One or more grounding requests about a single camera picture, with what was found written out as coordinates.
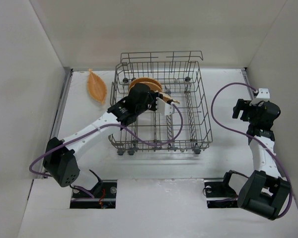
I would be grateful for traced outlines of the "round orange woven plate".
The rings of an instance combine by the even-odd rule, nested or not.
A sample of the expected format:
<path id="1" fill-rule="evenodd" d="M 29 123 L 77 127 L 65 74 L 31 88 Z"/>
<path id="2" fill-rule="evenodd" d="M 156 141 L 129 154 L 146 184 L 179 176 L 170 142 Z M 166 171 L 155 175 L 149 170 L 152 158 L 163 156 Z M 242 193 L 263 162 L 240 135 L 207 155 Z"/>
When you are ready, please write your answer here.
<path id="1" fill-rule="evenodd" d="M 156 83 L 158 84 L 160 87 L 162 87 L 162 85 L 156 80 L 156 79 L 153 79 L 153 78 L 149 78 L 149 77 L 141 77 L 141 78 L 137 78 L 135 80 L 133 80 L 129 87 L 131 87 L 133 84 L 135 84 L 136 82 L 153 82 L 153 83 Z"/>
<path id="2" fill-rule="evenodd" d="M 154 91 L 154 92 L 162 92 L 162 88 L 156 84 L 156 83 L 153 83 L 153 82 L 136 82 L 135 84 L 133 84 L 131 87 L 129 87 L 129 91 L 134 87 L 136 86 L 137 84 L 140 84 L 140 85 L 146 85 L 149 87 L 149 89 L 151 91 Z"/>

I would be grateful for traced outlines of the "leaf-shaped orange woven plate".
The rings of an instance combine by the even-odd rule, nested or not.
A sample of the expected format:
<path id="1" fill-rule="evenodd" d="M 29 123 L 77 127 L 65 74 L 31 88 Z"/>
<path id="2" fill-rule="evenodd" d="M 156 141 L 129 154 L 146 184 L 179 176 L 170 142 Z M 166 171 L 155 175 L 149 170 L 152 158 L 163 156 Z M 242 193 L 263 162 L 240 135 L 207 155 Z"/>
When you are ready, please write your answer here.
<path id="1" fill-rule="evenodd" d="M 105 104 L 107 97 L 107 86 L 105 82 L 92 71 L 92 68 L 89 70 L 89 76 L 87 80 L 87 90 L 89 95 L 95 101 Z"/>

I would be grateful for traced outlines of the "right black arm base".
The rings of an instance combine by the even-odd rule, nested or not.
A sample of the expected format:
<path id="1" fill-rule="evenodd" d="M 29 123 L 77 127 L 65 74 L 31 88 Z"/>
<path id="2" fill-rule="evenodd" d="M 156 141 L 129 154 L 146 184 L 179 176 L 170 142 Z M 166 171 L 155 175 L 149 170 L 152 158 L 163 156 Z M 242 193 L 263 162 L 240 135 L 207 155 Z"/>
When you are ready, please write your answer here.
<path id="1" fill-rule="evenodd" d="M 207 208 L 238 208 L 238 194 L 232 187 L 229 186 L 232 175 L 239 175 L 248 178 L 248 176 L 240 172 L 230 170 L 225 173 L 223 178 L 210 178 L 204 180 L 202 193 L 207 199 Z"/>

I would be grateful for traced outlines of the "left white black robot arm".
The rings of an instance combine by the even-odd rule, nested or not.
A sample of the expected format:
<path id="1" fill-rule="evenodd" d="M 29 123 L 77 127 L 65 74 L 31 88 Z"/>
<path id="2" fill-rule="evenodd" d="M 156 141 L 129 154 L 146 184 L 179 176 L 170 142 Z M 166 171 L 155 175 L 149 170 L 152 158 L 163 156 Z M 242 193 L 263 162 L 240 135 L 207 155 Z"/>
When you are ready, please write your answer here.
<path id="1" fill-rule="evenodd" d="M 43 167 L 60 185 L 66 187 L 78 178 L 77 161 L 103 138 L 134 123 L 147 110 L 156 110 L 156 100 L 162 99 L 162 87 L 153 82 L 138 82 L 129 88 L 126 97 L 112 105 L 96 121 L 74 135 L 48 141 Z"/>

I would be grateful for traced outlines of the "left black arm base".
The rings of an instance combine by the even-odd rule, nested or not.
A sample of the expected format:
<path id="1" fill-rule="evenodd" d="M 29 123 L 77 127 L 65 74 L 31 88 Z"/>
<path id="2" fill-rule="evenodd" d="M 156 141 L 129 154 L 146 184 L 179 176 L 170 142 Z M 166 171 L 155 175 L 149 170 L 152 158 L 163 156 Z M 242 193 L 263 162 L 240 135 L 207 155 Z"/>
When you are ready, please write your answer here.
<path id="1" fill-rule="evenodd" d="M 90 190 L 71 185 L 70 209 L 115 209 L 118 181 L 103 180 L 93 170 L 89 171 L 97 178 L 97 183 Z"/>

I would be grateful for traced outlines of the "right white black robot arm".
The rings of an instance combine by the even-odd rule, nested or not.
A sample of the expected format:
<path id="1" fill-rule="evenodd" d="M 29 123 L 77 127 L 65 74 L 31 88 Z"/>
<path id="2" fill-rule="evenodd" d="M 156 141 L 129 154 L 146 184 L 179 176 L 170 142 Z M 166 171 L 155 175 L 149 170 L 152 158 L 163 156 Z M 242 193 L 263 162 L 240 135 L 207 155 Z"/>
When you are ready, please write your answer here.
<path id="1" fill-rule="evenodd" d="M 275 136 L 271 128 L 280 113 L 280 108 L 270 101 L 252 104 L 250 100 L 238 99 L 232 114 L 234 119 L 249 123 L 246 136 L 254 167 L 239 192 L 237 205 L 269 220 L 278 218 L 291 191 L 290 183 L 282 178 L 274 158 Z"/>

